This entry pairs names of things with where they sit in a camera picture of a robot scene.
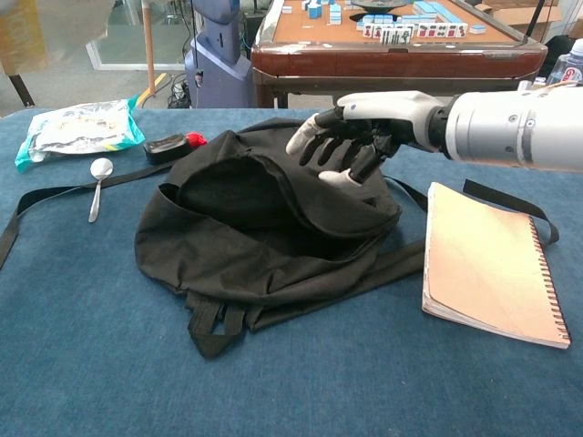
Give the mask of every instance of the red object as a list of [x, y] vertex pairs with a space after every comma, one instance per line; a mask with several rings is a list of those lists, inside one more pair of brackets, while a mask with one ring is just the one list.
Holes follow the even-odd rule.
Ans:
[[199, 134], [198, 132], [189, 132], [185, 135], [186, 140], [189, 142], [190, 148], [197, 148], [207, 144], [207, 139]]

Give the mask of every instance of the notebook cover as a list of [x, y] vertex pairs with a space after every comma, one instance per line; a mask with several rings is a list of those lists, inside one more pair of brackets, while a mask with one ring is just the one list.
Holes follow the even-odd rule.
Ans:
[[[437, 183], [429, 190], [424, 295], [463, 315], [457, 321], [465, 324], [562, 348], [570, 344], [532, 218]], [[424, 310], [432, 312], [429, 301]]]

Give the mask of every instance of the wooden pole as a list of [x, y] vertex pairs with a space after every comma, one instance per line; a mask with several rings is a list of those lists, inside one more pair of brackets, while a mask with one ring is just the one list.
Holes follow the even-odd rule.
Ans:
[[156, 94], [154, 81], [154, 49], [152, 43], [152, 16], [149, 0], [142, 0], [142, 16], [144, 17], [144, 40], [146, 41], [146, 63], [148, 64], [148, 90], [151, 96]]

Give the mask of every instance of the black strap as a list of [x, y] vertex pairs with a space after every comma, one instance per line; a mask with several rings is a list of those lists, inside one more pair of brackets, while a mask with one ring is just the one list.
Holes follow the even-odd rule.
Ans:
[[405, 184], [402, 180], [397, 178], [392, 178], [390, 176], [383, 175], [385, 179], [392, 180], [401, 186], [407, 194], [414, 200], [417, 206], [422, 209], [423, 211], [427, 212], [427, 196], [420, 191], [417, 191], [415, 188], [411, 187], [408, 184]]
[[[101, 182], [101, 187], [108, 188], [119, 184], [125, 184], [131, 180], [147, 178], [148, 176], [155, 175], [160, 171], [172, 167], [173, 164], [174, 161], [171, 161], [154, 167], [142, 168], [141, 170], [127, 173], [125, 175], [107, 178]], [[18, 238], [20, 218], [29, 208], [47, 198], [54, 198], [78, 190], [94, 189], [96, 185], [97, 182], [92, 182], [78, 186], [40, 188], [24, 194], [24, 196], [18, 200], [16, 209], [12, 213], [12, 217], [8, 221], [8, 224], [0, 237], [0, 269], [4, 266], [6, 258], [8, 258], [8, 254], [10, 253], [10, 249], [15, 244], [16, 238]]]
[[515, 198], [514, 196], [510, 196], [509, 194], [498, 191], [497, 189], [478, 184], [469, 179], [465, 181], [464, 192], [475, 198], [481, 198], [487, 202], [495, 203], [502, 207], [510, 208], [517, 212], [524, 212], [529, 216], [545, 220], [550, 227], [550, 235], [547, 241], [541, 242], [542, 246], [546, 247], [558, 241], [559, 235], [557, 227], [551, 223], [547, 214], [545, 214], [545, 211], [537, 205], [527, 202], [522, 198]]
[[187, 307], [193, 309], [189, 322], [189, 334], [200, 354], [204, 358], [218, 357], [243, 331], [245, 311], [233, 305], [227, 305], [224, 314], [224, 334], [213, 333], [215, 324], [222, 319], [223, 304], [196, 296], [190, 292], [187, 297]]

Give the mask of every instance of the robot finger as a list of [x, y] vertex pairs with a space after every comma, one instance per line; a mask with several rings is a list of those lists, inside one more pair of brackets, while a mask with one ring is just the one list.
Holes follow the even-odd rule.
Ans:
[[321, 114], [317, 114], [314, 121], [319, 127], [334, 127], [344, 121], [344, 107], [334, 107]]
[[384, 162], [385, 156], [379, 154], [372, 144], [364, 146], [350, 166], [348, 176], [350, 180], [362, 184]]
[[350, 167], [350, 165], [353, 163], [354, 159], [356, 158], [356, 156], [358, 155], [358, 152], [360, 152], [361, 148], [363, 146], [366, 146], [367, 144], [370, 143], [370, 139], [369, 138], [357, 138], [355, 139], [350, 146], [346, 149], [346, 153], [344, 154], [343, 157], [343, 162], [341, 164], [340, 170], [346, 170], [347, 168]]
[[337, 171], [323, 171], [318, 175], [318, 178], [328, 185], [340, 189], [360, 187], [361, 184], [350, 177], [350, 171], [350, 169], [346, 169], [342, 173]]
[[341, 146], [343, 143], [343, 139], [340, 137], [333, 137], [330, 140], [328, 140], [326, 142], [326, 144], [324, 145], [323, 151], [320, 155], [320, 157], [318, 158], [318, 165], [319, 166], [323, 166], [324, 164], [326, 164], [328, 162], [328, 160], [330, 159], [330, 157], [332, 156], [332, 153], [334, 153], [334, 151]]
[[312, 138], [306, 147], [303, 149], [302, 156], [300, 157], [300, 165], [305, 166], [312, 159], [313, 154], [316, 149], [323, 144], [323, 142], [330, 137], [331, 132], [323, 132], [322, 134], [316, 135]]
[[327, 129], [325, 127], [320, 127], [316, 124], [315, 119], [318, 115], [317, 113], [312, 115], [296, 130], [285, 147], [288, 155], [296, 155], [303, 152], [315, 136], [326, 132]]

